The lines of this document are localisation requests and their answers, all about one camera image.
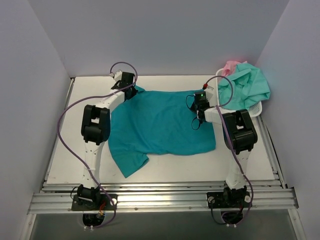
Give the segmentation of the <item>teal t shirt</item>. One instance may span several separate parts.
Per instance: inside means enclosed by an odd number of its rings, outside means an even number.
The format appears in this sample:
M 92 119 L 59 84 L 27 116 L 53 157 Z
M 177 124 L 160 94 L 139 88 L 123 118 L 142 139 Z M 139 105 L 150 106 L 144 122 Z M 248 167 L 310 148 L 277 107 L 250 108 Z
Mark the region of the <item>teal t shirt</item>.
M 146 91 L 114 109 L 110 119 L 108 147 L 125 178 L 149 161 L 148 155 L 190 156 L 215 150 L 213 125 L 197 127 L 188 109 L 194 90 Z

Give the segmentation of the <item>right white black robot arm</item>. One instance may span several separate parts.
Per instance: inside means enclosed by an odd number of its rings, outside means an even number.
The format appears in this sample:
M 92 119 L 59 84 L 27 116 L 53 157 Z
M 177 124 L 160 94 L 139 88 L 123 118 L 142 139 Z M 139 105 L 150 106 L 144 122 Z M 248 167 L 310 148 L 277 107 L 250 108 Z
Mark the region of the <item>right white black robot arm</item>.
M 196 113 L 200 124 L 208 122 L 222 125 L 225 145 L 232 154 L 222 200 L 225 205 L 232 207 L 240 199 L 249 197 L 246 171 L 248 158 L 258 141 L 258 134 L 246 109 L 222 113 L 217 105 L 210 106 L 204 90 L 196 91 L 193 97 L 190 109 Z

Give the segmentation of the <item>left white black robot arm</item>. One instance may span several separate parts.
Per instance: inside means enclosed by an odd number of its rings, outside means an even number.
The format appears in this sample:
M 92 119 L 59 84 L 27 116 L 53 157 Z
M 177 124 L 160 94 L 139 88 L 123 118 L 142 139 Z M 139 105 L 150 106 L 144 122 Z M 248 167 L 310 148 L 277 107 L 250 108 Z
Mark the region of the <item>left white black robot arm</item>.
M 111 134 L 112 112 L 138 92 L 135 89 L 134 73 L 119 70 L 112 78 L 115 84 L 107 96 L 102 97 L 96 104 L 86 105 L 83 110 L 81 135 L 84 140 L 85 165 L 77 196 L 90 210 L 97 209 L 101 203 L 99 187 L 101 155 L 105 142 Z

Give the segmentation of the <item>pink t shirt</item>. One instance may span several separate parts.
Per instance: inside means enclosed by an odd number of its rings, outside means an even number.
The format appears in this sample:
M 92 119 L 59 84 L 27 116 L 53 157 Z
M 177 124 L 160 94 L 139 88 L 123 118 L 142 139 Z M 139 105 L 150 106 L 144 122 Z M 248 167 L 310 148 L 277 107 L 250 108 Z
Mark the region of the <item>pink t shirt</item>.
M 247 61 L 239 62 L 239 61 L 235 61 L 235 60 L 228 60 L 222 69 L 221 75 L 224 77 L 232 75 L 235 73 L 236 66 L 238 64 L 246 64 L 246 63 L 247 63 Z

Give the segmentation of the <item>mint green t shirt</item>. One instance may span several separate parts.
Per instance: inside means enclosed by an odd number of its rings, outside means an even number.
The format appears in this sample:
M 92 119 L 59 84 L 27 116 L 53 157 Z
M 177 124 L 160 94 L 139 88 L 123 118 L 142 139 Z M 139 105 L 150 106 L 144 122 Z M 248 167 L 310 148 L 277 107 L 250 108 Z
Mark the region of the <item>mint green t shirt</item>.
M 218 83 L 220 105 L 227 110 L 248 110 L 270 99 L 271 90 L 263 72 L 249 63 L 238 63 L 234 72 Z

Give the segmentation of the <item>white plastic basket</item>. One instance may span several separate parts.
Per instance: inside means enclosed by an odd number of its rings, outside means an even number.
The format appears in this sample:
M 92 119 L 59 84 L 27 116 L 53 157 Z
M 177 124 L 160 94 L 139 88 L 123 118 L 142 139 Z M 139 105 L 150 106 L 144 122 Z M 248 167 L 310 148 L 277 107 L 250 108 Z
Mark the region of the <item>white plastic basket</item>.
M 217 77 L 217 79 L 215 80 L 215 90 L 216 90 L 216 98 L 217 98 L 218 105 L 220 104 L 218 84 L 219 84 L 221 79 L 222 79 L 222 77 Z M 262 113 L 262 102 L 259 101 L 258 103 L 250 106 L 249 110 L 248 110 L 248 113 L 249 113 L 251 118 L 258 117 Z

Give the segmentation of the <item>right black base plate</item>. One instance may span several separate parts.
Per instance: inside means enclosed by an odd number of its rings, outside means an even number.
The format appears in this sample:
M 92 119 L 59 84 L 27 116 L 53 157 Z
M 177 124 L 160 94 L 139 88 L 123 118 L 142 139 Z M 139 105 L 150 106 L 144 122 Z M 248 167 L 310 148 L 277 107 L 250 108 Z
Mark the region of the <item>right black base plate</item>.
M 249 208 L 252 206 L 249 192 L 246 193 L 226 193 L 207 192 L 207 205 L 213 209 Z

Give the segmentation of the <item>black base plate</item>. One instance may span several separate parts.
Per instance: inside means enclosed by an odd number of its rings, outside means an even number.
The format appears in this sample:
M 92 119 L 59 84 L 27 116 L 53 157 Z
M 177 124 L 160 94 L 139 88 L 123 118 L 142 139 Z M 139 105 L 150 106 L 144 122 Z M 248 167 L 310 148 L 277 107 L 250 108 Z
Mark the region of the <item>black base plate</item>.
M 249 192 L 246 193 L 226 193 L 207 192 L 207 205 L 213 209 L 249 208 L 252 206 Z
M 118 195 L 110 194 L 109 195 L 112 201 L 105 195 L 101 194 L 98 200 L 92 201 L 90 199 L 85 199 L 78 197 L 77 195 L 73 196 L 73 201 L 71 205 L 72 211 L 113 211 L 117 209 Z

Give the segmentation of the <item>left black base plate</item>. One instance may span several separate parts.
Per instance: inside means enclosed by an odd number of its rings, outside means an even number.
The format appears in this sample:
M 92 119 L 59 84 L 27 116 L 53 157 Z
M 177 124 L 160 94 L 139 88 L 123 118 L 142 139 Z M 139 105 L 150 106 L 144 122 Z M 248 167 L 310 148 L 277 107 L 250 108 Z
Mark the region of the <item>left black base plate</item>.
M 85 199 L 78 197 L 77 195 L 73 196 L 73 201 L 71 205 L 72 211 L 113 211 L 117 209 L 118 195 L 110 194 L 109 195 L 112 201 L 105 195 L 101 194 L 98 200 L 92 201 L 90 199 Z

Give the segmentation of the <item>aluminium rail frame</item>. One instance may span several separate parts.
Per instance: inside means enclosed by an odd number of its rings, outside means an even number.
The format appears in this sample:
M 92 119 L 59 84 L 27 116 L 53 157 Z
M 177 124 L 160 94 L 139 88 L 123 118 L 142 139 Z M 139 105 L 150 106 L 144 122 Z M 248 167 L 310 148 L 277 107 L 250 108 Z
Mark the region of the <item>aluminium rail frame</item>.
M 76 101 L 105 95 L 113 85 L 108 76 L 76 77 L 67 99 L 73 107 L 66 113 L 61 134 L 77 154 L 84 154 L 80 134 L 84 103 Z M 285 181 L 262 119 L 254 118 L 257 144 L 249 157 L 247 176 L 254 191 L 253 210 L 296 209 L 297 198 Z M 118 195 L 117 212 L 198 212 L 208 209 L 207 193 L 219 192 L 228 172 L 222 130 L 214 127 L 216 150 L 193 156 L 152 155 L 149 162 L 128 178 L 123 177 L 109 149 L 102 153 L 100 179 L 108 193 Z M 70 192 L 80 183 L 83 165 L 57 141 L 41 193 L 33 195 L 29 213 L 71 213 Z

